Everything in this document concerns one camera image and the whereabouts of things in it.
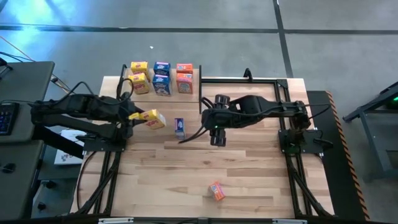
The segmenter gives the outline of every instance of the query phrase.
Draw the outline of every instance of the wooden tabletop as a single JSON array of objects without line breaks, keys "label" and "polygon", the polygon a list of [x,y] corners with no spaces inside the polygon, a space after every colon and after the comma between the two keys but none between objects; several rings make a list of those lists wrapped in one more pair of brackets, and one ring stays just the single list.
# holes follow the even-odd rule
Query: wooden tabletop
[{"label": "wooden tabletop", "polygon": [[[115,97],[118,81],[119,77],[104,77],[100,95]],[[287,81],[291,100],[308,103],[303,79]],[[211,146],[207,134],[178,144],[174,118],[184,118],[187,136],[201,125],[197,83],[194,91],[188,96],[132,97],[136,106],[144,110],[158,109],[167,126],[158,130],[144,125],[134,128],[134,136],[122,153],[112,216],[293,218],[286,162],[277,138],[279,120],[267,118],[243,129],[227,129],[226,147]],[[202,84],[203,96],[213,101],[216,94],[231,99],[253,94],[275,100],[274,87],[268,84]],[[81,204],[98,185],[103,156],[102,152],[93,156],[83,173]],[[320,158],[304,154],[303,164],[309,189],[333,213]],[[208,191],[215,181],[220,182],[226,195],[221,202],[216,202]],[[304,212],[301,190],[297,188]],[[108,188],[104,191],[102,209],[107,192]],[[71,212],[75,210],[74,201]]]}]

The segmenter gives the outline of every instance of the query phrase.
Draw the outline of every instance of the concrete floor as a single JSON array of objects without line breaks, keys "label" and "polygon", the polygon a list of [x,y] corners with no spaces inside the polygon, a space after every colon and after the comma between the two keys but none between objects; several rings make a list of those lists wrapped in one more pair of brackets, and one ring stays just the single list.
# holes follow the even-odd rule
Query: concrete floor
[{"label": "concrete floor", "polygon": [[[272,0],[13,0],[3,1],[0,25],[276,29]],[[285,29],[397,30],[395,0],[279,0]],[[99,92],[104,75],[132,60],[192,62],[203,75],[286,77],[278,34],[44,32],[0,30],[35,60],[53,60],[69,86],[86,81]],[[340,117],[397,81],[396,35],[287,34],[293,75],[308,90],[333,93]],[[0,50],[20,55],[0,40]],[[51,85],[46,98],[64,92]],[[375,164],[361,123],[343,124],[359,177]],[[398,222],[398,180],[361,181],[372,220]]]}]

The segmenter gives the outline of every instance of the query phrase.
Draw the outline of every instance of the small cereal box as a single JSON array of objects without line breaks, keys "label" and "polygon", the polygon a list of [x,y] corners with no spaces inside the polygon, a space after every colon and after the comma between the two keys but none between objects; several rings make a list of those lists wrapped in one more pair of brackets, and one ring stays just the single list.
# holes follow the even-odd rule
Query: small cereal box
[{"label": "small cereal box", "polygon": [[149,83],[144,73],[130,75],[129,78],[132,81],[134,92],[136,94],[144,94],[149,92]]},{"label": "small cereal box", "polygon": [[150,82],[150,75],[148,72],[148,62],[131,62],[131,71],[133,74],[144,73]]},{"label": "small cereal box", "polygon": [[177,73],[176,82],[179,93],[193,93],[192,74]]},{"label": "small cereal box", "polygon": [[184,140],[185,139],[185,131],[184,131],[184,119],[183,118],[174,118],[174,131],[177,139]]},{"label": "small cereal box", "polygon": [[154,72],[155,72],[155,75],[167,75],[167,76],[170,76],[170,63],[167,63],[167,62],[155,62]]},{"label": "small cereal box", "polygon": [[160,96],[171,96],[172,95],[172,81],[167,75],[154,75],[152,82],[155,88],[155,92]]},{"label": "small cereal box", "polygon": [[153,130],[166,126],[166,119],[157,110],[145,111],[139,117],[140,119],[147,120],[145,125]]},{"label": "small cereal box", "polygon": [[221,185],[218,181],[216,181],[214,184],[211,184],[209,186],[209,191],[213,194],[214,199],[218,202],[225,198],[225,195],[223,193],[223,190],[221,189]]},{"label": "small cereal box", "polygon": [[177,73],[193,74],[193,65],[178,63],[177,64]]}]

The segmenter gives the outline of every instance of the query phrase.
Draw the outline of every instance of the blue cereal box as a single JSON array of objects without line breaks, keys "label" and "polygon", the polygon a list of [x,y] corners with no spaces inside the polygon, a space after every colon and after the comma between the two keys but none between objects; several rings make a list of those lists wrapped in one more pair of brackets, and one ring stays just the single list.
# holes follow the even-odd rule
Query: blue cereal box
[{"label": "blue cereal box", "polygon": [[156,95],[171,96],[172,95],[172,81],[167,75],[154,75],[154,84]]},{"label": "blue cereal box", "polygon": [[155,62],[154,72],[155,72],[155,75],[167,75],[167,76],[170,76],[170,63],[167,63],[167,62]]},{"label": "blue cereal box", "polygon": [[185,139],[184,119],[174,118],[174,130],[177,139]]}]

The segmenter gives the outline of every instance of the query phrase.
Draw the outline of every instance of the white paper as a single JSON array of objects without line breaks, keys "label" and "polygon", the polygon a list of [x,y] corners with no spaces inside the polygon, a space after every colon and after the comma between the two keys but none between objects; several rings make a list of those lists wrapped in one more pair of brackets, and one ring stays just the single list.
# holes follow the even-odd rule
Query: white paper
[{"label": "white paper", "polygon": [[[84,142],[77,140],[76,136],[84,136],[86,133],[84,131],[77,130],[62,130],[61,136],[67,138],[81,146],[84,146]],[[57,155],[55,156],[54,164],[55,165],[70,165],[70,164],[81,164],[82,160],[71,156],[67,153],[64,153],[61,150],[57,150]]]}]

